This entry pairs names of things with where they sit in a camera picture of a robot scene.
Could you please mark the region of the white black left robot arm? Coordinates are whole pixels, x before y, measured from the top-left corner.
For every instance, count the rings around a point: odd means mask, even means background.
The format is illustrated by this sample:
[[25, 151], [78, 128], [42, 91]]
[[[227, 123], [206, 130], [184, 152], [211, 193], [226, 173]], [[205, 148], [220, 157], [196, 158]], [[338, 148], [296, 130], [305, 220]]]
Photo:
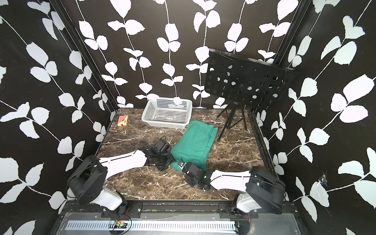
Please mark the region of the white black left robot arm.
[[107, 188], [106, 181], [119, 173], [143, 166], [155, 166], [163, 171], [174, 160], [170, 150], [171, 146], [166, 145], [139, 148], [108, 158], [91, 155], [69, 177], [67, 197], [76, 199], [80, 204], [93, 203], [115, 211], [126, 204], [126, 200], [115, 190]]

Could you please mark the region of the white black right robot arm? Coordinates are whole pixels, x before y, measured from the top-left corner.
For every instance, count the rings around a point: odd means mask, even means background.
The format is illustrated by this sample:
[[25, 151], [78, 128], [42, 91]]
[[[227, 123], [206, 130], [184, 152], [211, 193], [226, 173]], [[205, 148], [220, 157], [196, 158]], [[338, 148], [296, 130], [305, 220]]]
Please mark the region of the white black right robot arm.
[[207, 191], [233, 190], [239, 194], [233, 200], [232, 213], [249, 213], [264, 209], [281, 214], [286, 185], [277, 177], [260, 167], [244, 172], [223, 172], [203, 170], [193, 163], [180, 161], [178, 166], [185, 174], [185, 181], [191, 186]]

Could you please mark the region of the green long pants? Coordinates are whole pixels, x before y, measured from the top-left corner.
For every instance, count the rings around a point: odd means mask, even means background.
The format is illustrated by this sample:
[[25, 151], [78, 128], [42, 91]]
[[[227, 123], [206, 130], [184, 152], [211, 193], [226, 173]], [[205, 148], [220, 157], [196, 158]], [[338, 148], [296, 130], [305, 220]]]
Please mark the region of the green long pants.
[[207, 169], [209, 152], [216, 138], [218, 128], [205, 124], [198, 120], [189, 123], [185, 134], [177, 144], [171, 149], [171, 154], [175, 162], [171, 164], [173, 168], [182, 171], [178, 162], [193, 163], [202, 170]]

